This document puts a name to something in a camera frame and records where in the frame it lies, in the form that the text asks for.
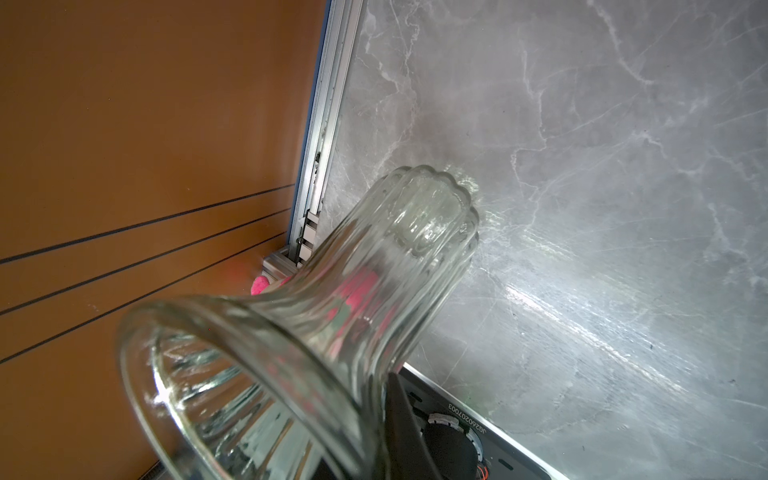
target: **brown panel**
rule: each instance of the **brown panel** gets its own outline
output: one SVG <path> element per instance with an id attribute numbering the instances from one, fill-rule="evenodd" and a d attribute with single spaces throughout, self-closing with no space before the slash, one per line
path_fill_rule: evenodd
<path id="1" fill-rule="evenodd" d="M 325 2 L 0 7 L 0 258 L 294 183 Z"/>
<path id="2" fill-rule="evenodd" d="M 244 294 L 278 237 L 155 294 Z M 157 458 L 122 392 L 114 335 L 125 309 L 0 365 L 3 478 L 136 480 Z"/>
<path id="3" fill-rule="evenodd" d="M 29 346 L 161 288 L 227 254 L 284 233 L 290 212 L 238 228 L 164 257 L 142 263 L 0 319 L 0 362 Z"/>
<path id="4" fill-rule="evenodd" d="M 0 289 L 0 322 L 8 308 L 289 209 L 293 191 L 293 187 L 284 188 L 0 264 L 0 278 L 12 279 Z"/>

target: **black line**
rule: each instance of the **black line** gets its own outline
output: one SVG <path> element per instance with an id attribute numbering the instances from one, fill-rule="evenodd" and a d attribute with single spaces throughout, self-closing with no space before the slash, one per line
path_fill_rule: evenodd
<path id="1" fill-rule="evenodd" d="M 283 185 L 282 187 L 278 187 L 278 188 L 270 188 L 269 190 L 256 192 L 255 194 L 243 195 L 242 197 L 233 198 L 231 200 L 216 202 L 215 204 L 206 205 L 205 207 L 193 208 L 192 210 L 186 210 L 178 214 L 166 215 L 165 217 L 156 218 L 154 220 L 147 220 L 146 222 L 135 223 L 133 225 L 128 225 L 127 227 L 120 227 L 114 230 L 109 230 L 108 232 L 96 233 L 95 235 L 89 235 L 87 237 L 78 238 L 76 240 L 69 240 L 68 242 L 64 242 L 64 243 L 57 243 L 56 245 L 51 245 L 50 247 L 38 248 L 37 250 L 32 250 L 26 253 L 19 253 L 18 255 L 12 255 L 10 257 L 1 259 L 0 265 L 2 265 L 3 263 L 13 262 L 15 260 L 21 260 L 22 258 L 26 258 L 26 257 L 33 257 L 34 255 L 39 255 L 40 253 L 46 253 L 52 250 L 58 250 L 60 248 L 69 247 L 70 245 L 75 245 L 77 243 L 83 243 L 89 240 L 95 240 L 97 238 L 108 237 L 109 235 L 114 235 L 115 233 L 124 232 L 126 230 L 132 230 L 138 227 L 144 227 L 146 225 L 151 225 L 153 223 L 162 222 L 163 220 L 170 220 L 171 218 L 182 217 L 183 215 L 193 214 L 201 210 L 207 210 L 209 208 L 219 207 L 220 205 L 231 204 L 232 202 L 237 202 L 238 200 L 245 200 L 246 198 L 256 197 L 258 195 L 268 194 L 270 192 L 282 190 L 283 188 L 295 187 L 295 186 L 296 184 L 290 184 L 290 185 Z"/>
<path id="2" fill-rule="evenodd" d="M 171 283 L 168 283 L 168 284 L 166 284 L 166 285 L 163 285 L 163 286 L 161 286 L 160 288 L 156 288 L 155 290 L 152 290 L 152 291 L 151 291 L 151 292 L 149 292 L 149 293 L 145 293 L 144 295 L 142 295 L 142 296 L 138 296 L 138 297 L 134 298 L 134 299 L 133 299 L 133 300 L 131 300 L 131 301 L 128 301 L 128 302 L 126 302 L 126 303 L 123 303 L 123 304 L 122 304 L 122 305 L 120 305 L 120 306 L 116 306 L 116 307 L 115 307 L 115 308 L 113 308 L 112 310 L 109 310 L 109 311 L 107 311 L 107 312 L 104 312 L 104 313 L 101 313 L 101 314 L 99 314 L 99 315 L 96 315 L 95 317 L 93 317 L 93 318 L 92 318 L 92 319 L 90 319 L 90 320 L 86 320 L 86 321 L 84 321 L 83 323 L 79 323 L 78 325 L 75 325 L 75 326 L 73 326 L 73 327 L 71 327 L 71 328 L 68 328 L 68 329 L 66 329 L 65 331 L 61 332 L 61 333 L 57 333 L 56 335 L 53 335 L 53 336 L 51 336 L 51 337 L 48 337 L 47 339 L 45 339 L 45 340 L 43 340 L 43 341 L 41 341 L 41 342 L 37 342 L 36 344 L 34 344 L 34 345 L 32 345 L 32 346 L 28 346 L 27 348 L 25 348 L 25 349 L 23 349 L 23 350 L 19 350 L 18 352 L 14 353 L 13 355 L 10 355 L 10 356 L 6 356 L 4 359 L 0 360 L 0 365 L 1 365 L 1 364 L 3 364 L 3 363 L 5 363 L 5 362 L 7 362 L 7 361 L 9 361 L 9 360 L 13 360 L 13 359 L 14 359 L 14 358 L 16 358 L 17 356 L 20 356 L 20 355 L 24 355 L 25 353 L 27 353 L 27 352 L 30 352 L 30 351 L 32 351 L 32 350 L 34 350 L 34 349 L 38 348 L 39 346 L 43 346 L 43 345 L 45 345 L 46 343 L 48 343 L 48 342 L 51 342 L 52 340 L 56 340 L 56 339 L 57 339 L 58 337 L 60 337 L 60 336 L 64 336 L 64 335 L 66 335 L 67 333 L 70 333 L 70 332 L 74 332 L 76 329 L 79 329 L 79 328 L 80 328 L 80 327 L 82 327 L 82 326 L 86 326 L 86 325 L 88 325 L 89 323 L 95 322 L 96 320 L 100 319 L 100 318 L 101 318 L 101 317 L 103 317 L 103 316 L 109 315 L 110 313 L 114 313 L 114 312 L 117 312 L 117 311 L 118 311 L 119 309 L 121 309 L 121 308 L 125 308 L 126 306 L 129 306 L 129 305 L 131 305 L 132 303 L 136 303 L 136 302 L 138 302 L 139 300 L 142 300 L 142 299 L 144 299 L 144 298 L 147 298 L 148 296 L 150 296 L 150 295 L 153 295 L 153 294 L 155 294 L 155 293 L 157 293 L 157 292 L 161 291 L 162 289 L 166 289 L 166 288 L 168 288 L 168 287 L 169 287 L 169 286 L 171 286 L 171 285 L 174 285 L 174 284 L 176 284 L 176 283 L 179 283 L 181 280 L 186 280 L 187 278 L 189 278 L 189 277 L 191 277 L 191 276 L 193 276 L 193 275 L 197 275 L 198 273 L 202 272 L 203 270 L 208 270 L 209 268 L 211 268 L 211 267 L 212 267 L 212 266 L 214 266 L 214 265 L 218 265 L 219 263 L 222 263 L 222 262 L 226 262 L 226 261 L 227 261 L 227 260 L 229 260 L 230 258 L 232 258 L 232 257 L 236 257 L 236 256 L 240 255 L 241 253 L 247 252 L 248 250 L 250 250 L 250 249 L 252 249 L 252 248 L 254 248 L 254 247 L 258 247 L 259 245 L 261 245 L 261 244 L 263 244 L 263 243 L 266 243 L 266 242 L 268 242 L 268 241 L 270 241 L 270 240 L 274 240 L 274 239 L 276 239 L 277 237 L 279 237 L 280 235 L 285 235 L 286 233 L 287 233 L 287 231 L 286 231 L 286 232 L 280 232 L 280 233 L 278 233 L 277 235 L 275 235 L 274 237 L 270 237 L 270 238 L 267 238 L 266 240 L 262 240 L 262 241 L 260 241 L 259 243 L 255 243 L 254 245 L 251 245 L 251 246 L 250 246 L 250 247 L 248 247 L 248 248 L 244 248 L 244 249 L 242 249 L 242 250 L 241 250 L 241 251 L 239 251 L 239 252 L 236 252 L 236 253 L 233 253 L 233 254 L 229 255 L 228 257 L 224 257 L 224 258 L 223 258 L 223 259 L 221 259 L 221 260 L 218 260 L 218 261 L 216 261 L 216 262 L 213 262 L 211 265 L 208 265 L 208 266 L 204 266 L 203 268 L 201 268 L 201 269 L 199 269 L 199 270 L 195 270 L 195 271 L 194 271 L 194 272 L 192 272 L 192 273 L 189 273 L 189 274 L 187 274 L 187 275 L 184 275 L 184 276 L 182 276 L 182 277 L 181 277 L 180 279 L 178 279 L 178 280 L 174 280 L 173 282 L 171 282 Z"/>
<path id="3" fill-rule="evenodd" d="M 172 249 L 170 249 L 170 250 L 168 250 L 166 252 L 158 253 L 157 255 L 153 255 L 152 257 L 145 258 L 144 260 L 139 260 L 139 261 L 134 262 L 134 263 L 132 263 L 130 265 L 121 266 L 120 268 L 118 268 L 116 270 L 112 270 L 111 272 L 102 273 L 99 276 L 95 276 L 93 278 L 89 278 L 88 280 L 83 280 L 82 282 L 76 283 L 75 285 L 66 286 L 66 287 L 64 287 L 64 288 L 62 288 L 60 290 L 56 290 L 55 292 L 47 293 L 47 294 L 45 294 L 43 296 L 39 296 L 38 298 L 34 298 L 32 300 L 27 300 L 26 302 L 19 303 L 18 305 L 15 305 L 15 306 L 10 306 L 9 308 L 7 308 L 5 310 L 0 310 L 0 316 L 5 315 L 6 313 L 14 312 L 14 311 L 16 311 L 18 309 L 21 309 L 21 308 L 24 308 L 26 306 L 30 306 L 33 303 L 37 303 L 37 302 L 40 302 L 42 300 L 47 300 L 47 299 L 51 298 L 52 296 L 57 296 L 59 293 L 68 292 L 69 290 L 76 289 L 76 288 L 78 288 L 80 286 L 88 285 L 91 282 L 95 282 L 96 280 L 101 280 L 102 278 L 105 278 L 106 276 L 114 275 L 115 273 L 120 273 L 123 270 L 128 270 L 129 268 L 133 268 L 134 266 L 141 265 L 142 263 L 146 263 L 146 262 L 149 262 L 149 261 L 152 261 L 152 260 L 156 260 L 156 259 L 158 259 L 160 257 L 168 255 L 169 253 L 177 252 L 178 250 L 181 250 L 183 248 L 191 247 L 192 245 L 194 245 L 196 243 L 204 242 L 205 240 L 209 240 L 211 238 L 218 237 L 219 235 L 223 235 L 225 233 L 229 233 L 232 230 L 237 230 L 238 228 L 245 227 L 246 225 L 250 225 L 252 223 L 258 222 L 259 220 L 264 220 L 265 218 L 273 217 L 274 215 L 281 214 L 282 212 L 287 212 L 288 210 L 290 210 L 290 208 L 282 209 L 282 210 L 277 211 L 277 212 L 275 212 L 273 214 L 265 215 L 264 217 L 257 218 L 255 220 L 251 220 L 251 221 L 246 222 L 246 223 L 242 223 L 240 225 L 237 225 L 236 227 L 227 228 L 226 230 L 222 230 L 219 233 L 214 233 L 213 235 L 209 235 L 209 236 L 207 236 L 205 238 L 201 238 L 199 240 L 195 240 L 194 242 L 189 242 L 186 245 L 182 245 L 181 247 L 172 248 Z"/>

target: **marble surface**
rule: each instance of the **marble surface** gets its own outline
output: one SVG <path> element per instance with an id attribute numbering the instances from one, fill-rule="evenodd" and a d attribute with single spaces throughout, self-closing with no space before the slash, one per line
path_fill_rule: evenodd
<path id="1" fill-rule="evenodd" d="M 399 165 L 482 244 L 409 360 L 573 480 L 768 478 L 768 2 L 369 0 L 321 235 Z"/>

